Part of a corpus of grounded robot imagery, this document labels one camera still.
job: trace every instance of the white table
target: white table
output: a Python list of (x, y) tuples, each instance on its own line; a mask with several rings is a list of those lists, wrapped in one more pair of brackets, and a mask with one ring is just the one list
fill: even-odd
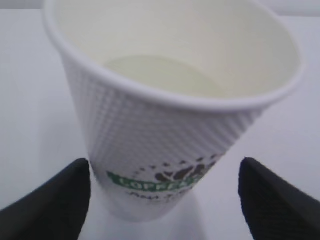
[[(308, 62), (300, 89), (266, 112), (160, 220), (116, 219), (93, 190), (81, 240), (252, 239), (238, 196), (244, 156), (257, 158), (320, 200), (320, 18), (282, 20)], [(0, 209), (86, 156), (62, 63), (45, 36), (41, 12), (0, 10)]]

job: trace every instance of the green logo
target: green logo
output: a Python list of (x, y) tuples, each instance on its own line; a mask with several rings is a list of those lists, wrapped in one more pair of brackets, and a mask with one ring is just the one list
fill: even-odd
[(161, 183), (148, 182), (148, 181), (136, 181), (133, 179), (125, 178), (119, 175), (116, 175), (112, 172), (106, 172), (108, 177), (113, 181), (114, 184), (137, 191), (143, 192), (166, 192), (166, 191), (175, 191), (190, 185), (196, 184), (200, 181), (203, 175), (198, 175), (195, 177), (188, 177), (184, 180), (179, 181), (167, 181)]

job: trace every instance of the black object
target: black object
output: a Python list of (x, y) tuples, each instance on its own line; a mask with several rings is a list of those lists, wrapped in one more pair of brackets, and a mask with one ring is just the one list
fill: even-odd
[(90, 197), (89, 163), (78, 159), (0, 211), (0, 240), (77, 240)]
[(255, 240), (320, 240), (320, 203), (253, 158), (241, 163), (239, 195)]

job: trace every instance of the coffee bean graphic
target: coffee bean graphic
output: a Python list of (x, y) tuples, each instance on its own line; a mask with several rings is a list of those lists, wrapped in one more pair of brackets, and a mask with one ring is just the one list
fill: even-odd
[(193, 173), (191, 173), (191, 175), (189, 176), (190, 178), (193, 178), (195, 176), (201, 175), (203, 173), (203, 170), (205, 170), (206, 166), (203, 164), (200, 164), (198, 166), (196, 166), (195, 170)]
[(210, 163), (209, 167), (212, 168), (214, 165), (216, 165), (216, 162)]
[(162, 175), (162, 173), (157, 173), (155, 175), (155, 179), (157, 179), (159, 182), (165, 183), (165, 182), (169, 182), (170, 180), (167, 179), (165, 176)]
[(194, 169), (193, 166), (178, 171), (178, 172), (174, 175), (173, 179), (174, 179), (174, 180), (183, 180), (184, 177), (185, 177), (190, 171), (192, 171), (192, 169)]
[(164, 172), (165, 175), (167, 175), (168, 177), (171, 177), (174, 173), (173, 172)]

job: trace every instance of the paper cup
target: paper cup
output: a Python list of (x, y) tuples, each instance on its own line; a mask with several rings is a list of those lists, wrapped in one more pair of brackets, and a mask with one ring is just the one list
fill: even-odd
[[(131, 221), (170, 211), (303, 68), (288, 31), (250, 0), (47, 0), (44, 22), (108, 207)], [(227, 96), (169, 92), (103, 67), (136, 55), (193, 66)]]

